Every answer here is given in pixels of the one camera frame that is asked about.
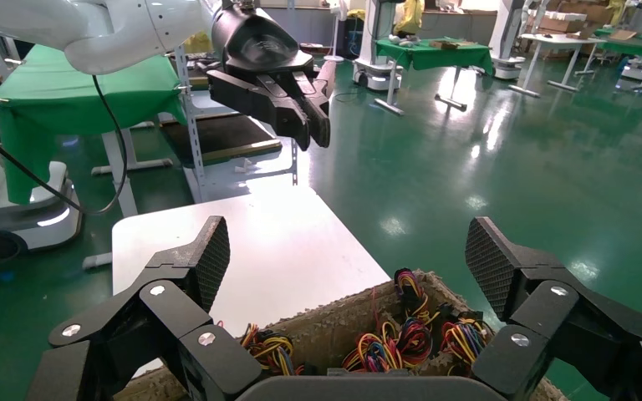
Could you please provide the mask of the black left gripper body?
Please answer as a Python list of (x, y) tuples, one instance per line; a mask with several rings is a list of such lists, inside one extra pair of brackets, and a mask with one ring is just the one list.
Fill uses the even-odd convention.
[(262, 9), (230, 5), (217, 12), (210, 36), (222, 71), (239, 79), (260, 74), (314, 73), (313, 56)]

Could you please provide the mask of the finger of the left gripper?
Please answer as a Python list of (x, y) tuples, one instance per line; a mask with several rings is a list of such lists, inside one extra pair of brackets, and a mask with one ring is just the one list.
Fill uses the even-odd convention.
[(336, 66), (326, 61), (312, 78), (303, 71), (281, 75), (279, 83), (286, 95), (277, 108), (278, 135), (292, 138), (300, 148), (308, 148), (311, 140), (319, 147), (329, 147), (329, 97), (334, 90)]
[(301, 150), (308, 149), (308, 119), (292, 98), (275, 96), (219, 70), (209, 71), (207, 77), (212, 100), (269, 124), (277, 136), (293, 139)]

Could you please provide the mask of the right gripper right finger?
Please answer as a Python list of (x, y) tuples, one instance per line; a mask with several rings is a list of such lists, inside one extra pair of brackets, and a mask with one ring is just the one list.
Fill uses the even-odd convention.
[(469, 224), (465, 259), (503, 324), (473, 378), (525, 400), (560, 360), (612, 400), (642, 400), (641, 312), (590, 290), (555, 255), (509, 241), (485, 216)]

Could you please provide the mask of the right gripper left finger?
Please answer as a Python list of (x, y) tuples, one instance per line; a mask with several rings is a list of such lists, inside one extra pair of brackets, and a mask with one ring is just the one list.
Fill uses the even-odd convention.
[(27, 399), (111, 400), (155, 359), (194, 400), (238, 398), (262, 369), (210, 314), (230, 253), (221, 216), (158, 251), (125, 290), (53, 329)]

